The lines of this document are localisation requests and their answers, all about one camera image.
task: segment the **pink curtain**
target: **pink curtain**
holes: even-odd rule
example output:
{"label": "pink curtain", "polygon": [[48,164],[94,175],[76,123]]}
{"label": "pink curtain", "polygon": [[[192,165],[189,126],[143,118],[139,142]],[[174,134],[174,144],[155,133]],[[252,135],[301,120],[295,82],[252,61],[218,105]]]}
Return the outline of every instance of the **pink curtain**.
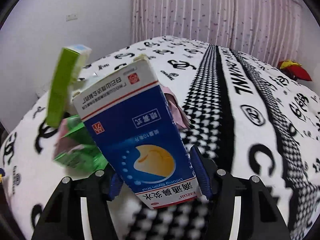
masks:
{"label": "pink curtain", "polygon": [[134,0],[132,42],[162,35],[197,39],[276,65],[294,60],[302,0]]}

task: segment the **yellow nose graphic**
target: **yellow nose graphic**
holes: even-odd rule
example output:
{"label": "yellow nose graphic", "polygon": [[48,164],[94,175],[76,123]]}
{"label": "yellow nose graphic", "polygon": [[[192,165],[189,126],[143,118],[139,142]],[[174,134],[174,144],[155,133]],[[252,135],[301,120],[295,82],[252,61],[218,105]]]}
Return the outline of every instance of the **yellow nose graphic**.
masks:
{"label": "yellow nose graphic", "polygon": [[137,171],[168,177],[174,170],[174,159],[165,149],[156,145],[140,145],[136,147],[140,157],[134,162]]}

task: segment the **orange stripe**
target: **orange stripe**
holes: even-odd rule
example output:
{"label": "orange stripe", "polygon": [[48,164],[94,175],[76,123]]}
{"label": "orange stripe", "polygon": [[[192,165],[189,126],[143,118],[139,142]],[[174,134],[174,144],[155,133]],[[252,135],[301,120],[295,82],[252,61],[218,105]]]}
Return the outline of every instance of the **orange stripe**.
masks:
{"label": "orange stripe", "polygon": [[184,199],[184,200],[181,200],[181,201],[178,201],[178,202],[170,203],[170,204],[167,204],[167,205],[154,207],[154,209],[163,208],[163,207],[168,207],[168,206],[172,206],[172,205],[178,205],[178,204],[180,204],[180,203],[193,200],[193,199],[195,199],[195,198],[197,198],[197,196],[194,196],[194,197],[191,197],[191,198],[187,198],[187,199]]}
{"label": "orange stripe", "polygon": [[131,94],[133,94],[133,93],[141,90],[141,89],[144,89],[144,88],[146,88],[146,87],[148,87],[148,86],[151,86],[151,85],[153,85],[153,84],[155,84],[155,83],[157,83],[157,82],[158,82],[158,80],[153,81],[152,83],[150,83],[150,84],[148,84],[148,85],[145,85],[145,86],[140,87],[140,88],[138,88],[138,89],[136,89],[136,90],[134,90],[134,91],[131,91],[130,93],[128,93],[128,94],[126,94],[126,95],[124,95],[124,96],[122,96],[122,97],[119,97],[119,98],[117,98],[116,100],[113,100],[112,102],[106,104],[105,106],[100,107],[99,109],[95,110],[95,111],[92,112],[91,114],[88,114],[88,115],[85,116],[84,118],[81,118],[81,120],[86,119],[87,117],[95,114],[96,112],[100,111],[101,109],[103,109],[103,108],[105,108],[105,107],[107,107],[107,106],[110,106],[111,104],[115,103],[116,101],[119,101],[119,100],[121,100],[122,98],[125,98],[125,97],[127,97],[127,96],[129,96],[129,95],[131,95]]}
{"label": "orange stripe", "polygon": [[145,194],[145,193],[148,193],[148,192],[150,192],[150,191],[154,191],[154,190],[162,189],[162,188],[165,188],[165,187],[171,187],[171,186],[174,186],[174,185],[177,185],[177,184],[179,184],[179,183],[183,183],[183,182],[186,182],[186,181],[189,181],[189,180],[195,179],[195,178],[196,178],[196,177],[193,177],[193,178],[191,178],[191,179],[186,179],[186,180],[183,180],[183,181],[177,182],[177,183],[175,183],[175,184],[168,184],[168,185],[166,185],[166,186],[164,186],[164,187],[158,187],[158,188],[155,188],[155,189],[152,189],[152,190],[148,190],[148,191],[144,191],[144,192],[136,193],[136,195],[139,195],[139,194]]}

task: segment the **wall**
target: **wall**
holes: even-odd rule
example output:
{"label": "wall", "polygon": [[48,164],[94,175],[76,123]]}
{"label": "wall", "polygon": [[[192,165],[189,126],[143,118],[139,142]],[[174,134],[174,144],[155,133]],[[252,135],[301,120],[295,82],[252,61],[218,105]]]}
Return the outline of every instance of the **wall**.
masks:
{"label": "wall", "polygon": [[299,82],[320,95],[320,27],[305,4],[301,21],[297,62],[308,71],[312,82]]}
{"label": "wall", "polygon": [[[66,15],[78,19],[66,22]],[[0,121],[12,130],[53,74],[62,46],[92,48],[89,62],[131,41],[132,0],[20,0],[0,31]]]}

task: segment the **bed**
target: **bed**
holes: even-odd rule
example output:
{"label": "bed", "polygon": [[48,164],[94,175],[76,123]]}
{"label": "bed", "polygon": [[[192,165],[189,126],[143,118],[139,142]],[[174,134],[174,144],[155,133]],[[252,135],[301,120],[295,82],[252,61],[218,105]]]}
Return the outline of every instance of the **bed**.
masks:
{"label": "bed", "polygon": [[[292,239],[313,228],[320,208],[320,98],[278,69],[248,54],[202,41],[163,36],[141,41],[85,66],[80,78],[106,75],[144,53],[159,81],[176,95],[191,121],[186,148],[234,176],[259,176]],[[64,176],[88,174],[52,161],[57,130],[45,124],[48,94],[9,134],[0,150],[7,202],[26,239]],[[85,220],[86,239],[90,238]],[[124,186],[108,204],[120,239],[199,239],[211,207],[205,197],[149,210]]]}

